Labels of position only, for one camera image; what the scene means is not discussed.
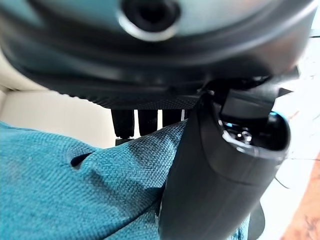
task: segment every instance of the black plastic part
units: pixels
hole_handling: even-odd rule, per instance
[[[250,213],[247,240],[258,240],[264,232],[265,226],[266,218],[261,203],[259,202],[259,204]]]
[[[38,20],[31,24],[21,14],[29,9],[6,1],[0,42],[10,63],[45,87],[112,109],[191,109],[208,81],[282,74],[303,52],[316,12],[316,0],[279,0],[225,29],[149,43],[66,18],[41,0],[26,1]]]
[[[115,140],[115,145],[116,145],[116,146],[119,146],[119,145],[121,145],[121,144],[125,144],[125,143],[127,143],[127,142],[130,142],[131,140],[133,140],[133,138],[126,138],[126,139],[117,138],[117,139]]]
[[[276,98],[290,92],[284,89],[281,90],[281,84],[298,78],[299,71],[295,67],[285,74],[267,79],[258,86],[249,89],[230,89],[221,114],[229,119],[240,121],[267,119]]]
[[[166,109],[162,110],[162,126],[166,127],[181,121],[182,110]]]
[[[163,194],[162,240],[226,239],[257,205],[285,159],[290,129],[281,116],[276,115],[275,128],[284,137],[272,150],[233,139],[219,110],[204,96],[188,119]]]
[[[135,134],[135,116],[133,110],[111,110],[115,135],[129,139]]]
[[[138,28],[146,32],[161,32],[171,27],[180,15],[173,0],[125,0],[123,13]]]
[[[138,121],[141,136],[157,131],[158,110],[138,110]]]

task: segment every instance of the teal fabric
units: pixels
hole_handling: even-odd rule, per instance
[[[0,238],[158,240],[161,188],[185,124],[100,149],[0,123]],[[229,239],[246,240],[248,225]]]

